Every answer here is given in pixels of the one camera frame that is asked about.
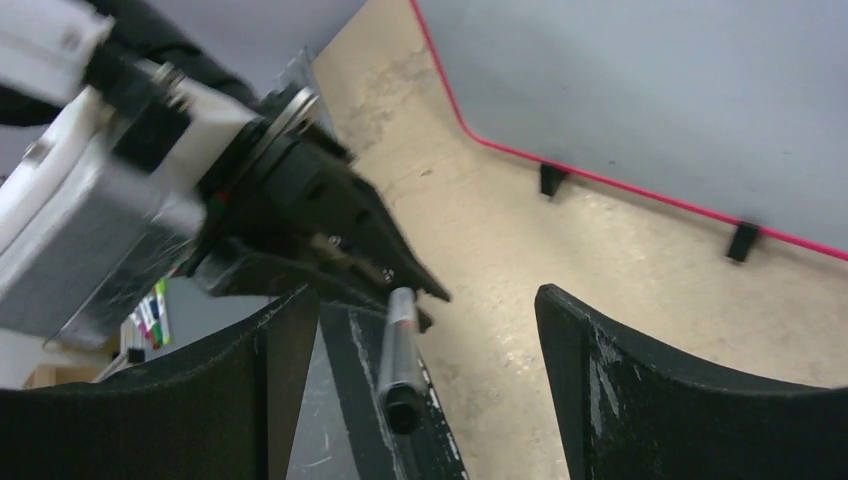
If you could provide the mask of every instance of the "silver pen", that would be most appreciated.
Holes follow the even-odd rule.
[[[406,435],[425,415],[427,384],[418,363],[418,309],[415,292],[398,288],[389,296],[377,396],[392,431]]]

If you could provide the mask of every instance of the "scuff mark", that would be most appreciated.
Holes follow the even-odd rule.
[[[270,322],[270,321],[271,321],[271,319],[272,319],[272,318],[274,318],[274,315],[276,315],[276,314],[277,314],[277,312],[279,312],[280,310],[282,310],[283,308],[285,308],[285,307],[286,307],[289,303],[291,303],[292,299],[294,299],[295,297],[297,297],[298,295],[300,295],[300,294],[301,294],[304,290],[306,290],[306,287],[307,287],[307,285],[305,285],[305,284],[304,284],[304,285],[301,285],[299,288],[297,288],[296,290],[294,290],[294,291],[293,291],[293,292],[292,292],[292,293],[291,293],[291,294],[290,294],[290,295],[289,295],[289,296],[288,296],[288,297],[287,297],[284,301],[282,301],[282,302],[278,303],[278,304],[276,305],[276,307],[275,307],[275,308],[273,308],[272,310],[269,310],[269,311],[265,312],[265,314],[264,314],[264,315],[262,316],[262,318],[259,320],[259,322],[257,323],[257,325],[258,325],[258,326],[260,326],[260,327],[262,327],[262,326],[264,326],[266,323]]]
[[[618,397],[615,395],[615,390],[613,390],[612,383],[609,381],[607,372],[603,367],[598,368],[598,378],[601,381],[601,386],[604,387],[604,393],[607,395],[612,413],[618,418]]]
[[[429,88],[428,78],[437,77],[426,47],[390,61],[387,68],[368,79],[372,88],[362,102],[350,105],[343,114],[343,121],[337,128],[341,139],[357,153],[380,144],[386,125],[395,117],[394,112],[416,92]]]
[[[595,343],[598,344],[598,350],[601,354],[601,364],[604,366],[618,363],[621,361],[621,354],[610,344],[606,335],[601,333],[601,330],[595,328]]]
[[[314,463],[306,463],[306,464],[304,464],[304,465],[303,465],[303,468],[312,468],[312,467],[317,467],[318,465],[321,465],[322,463],[327,463],[327,462],[329,462],[332,458],[333,458],[333,457],[324,457],[324,458],[322,458],[321,460],[318,460],[317,462],[314,462]]]
[[[374,383],[374,377],[371,375],[371,366],[368,363],[368,352],[365,350],[365,346],[363,345],[364,339],[362,337],[362,329],[359,327],[359,324],[357,324],[353,312],[348,314],[348,320],[350,321],[351,338],[353,339],[354,345],[356,345],[356,353],[359,356],[359,363],[362,365],[362,371],[365,373],[365,381],[368,382],[368,387],[372,392],[371,403],[374,405],[374,411],[379,412],[380,405],[377,402],[377,396],[373,393],[377,391],[377,388]],[[385,417],[378,414],[377,423],[380,425],[380,436],[383,438],[383,443],[392,454],[392,468],[395,471],[395,478],[406,480],[406,472],[401,465],[397,452],[394,448],[392,448],[394,442],[392,441],[392,434],[389,430],[388,424],[386,424]]]
[[[418,357],[418,366],[421,367],[421,374],[424,375],[424,381],[427,382],[427,385],[432,385],[433,382],[430,381],[430,374],[427,373],[427,368],[424,366],[424,361],[421,360],[421,357]]]
[[[448,443],[450,443],[450,445],[451,445],[451,452],[453,453],[453,457],[457,460],[460,460],[460,458],[459,458],[459,448],[457,448],[457,446],[456,446],[456,441],[453,439],[453,435],[448,433],[447,436],[448,436]]]
[[[572,315],[579,317],[581,320],[589,320],[591,318],[589,312],[583,310],[580,305],[575,305],[568,297],[559,293],[557,293],[556,296],[565,303],[565,309]]]
[[[663,473],[662,458],[659,455],[654,458],[654,474],[657,475],[657,478],[665,477],[665,473]]]
[[[433,388],[430,388],[430,400],[433,401],[433,406],[436,407],[437,410],[442,410],[442,405],[439,403],[439,398],[436,396],[436,391]]]
[[[604,420],[601,417],[601,385],[598,379],[598,362],[589,360],[589,422],[595,430],[595,436],[604,433]]]

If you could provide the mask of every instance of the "pen cap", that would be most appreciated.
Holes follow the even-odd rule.
[[[411,322],[418,331],[418,310],[415,308],[415,292],[411,288],[398,288],[389,296],[389,323]]]
[[[426,413],[424,399],[412,387],[397,386],[389,390],[383,408],[392,432],[409,435]]]

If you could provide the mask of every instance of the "black bracket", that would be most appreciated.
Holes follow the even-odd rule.
[[[111,129],[111,151],[146,173],[152,173],[191,124],[189,104],[171,85],[157,82],[130,52],[99,45],[85,70],[84,81],[117,112]]]
[[[127,350],[127,363],[130,365],[138,365],[144,363],[144,349],[130,348]]]
[[[553,198],[560,184],[568,177],[568,172],[543,163],[539,165],[539,191]]]
[[[748,253],[760,238],[760,226],[750,222],[739,222],[736,232],[727,248],[727,258],[742,263],[748,258]]]

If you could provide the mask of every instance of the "screw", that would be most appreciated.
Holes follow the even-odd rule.
[[[174,88],[183,81],[185,75],[170,63],[163,63],[153,75],[153,81],[166,88]]]
[[[191,98],[184,93],[177,92],[168,100],[168,106],[178,112],[185,112],[191,108]]]
[[[29,144],[27,149],[24,151],[24,161],[41,163],[45,157],[50,153],[50,150],[53,149],[53,146],[50,145],[45,140],[39,139]]]
[[[301,134],[306,131],[309,126],[312,125],[312,121],[309,119],[301,120],[300,123],[297,124],[296,127],[292,130],[294,133]]]
[[[68,30],[62,35],[62,47],[73,52],[82,44],[82,35],[76,30]]]

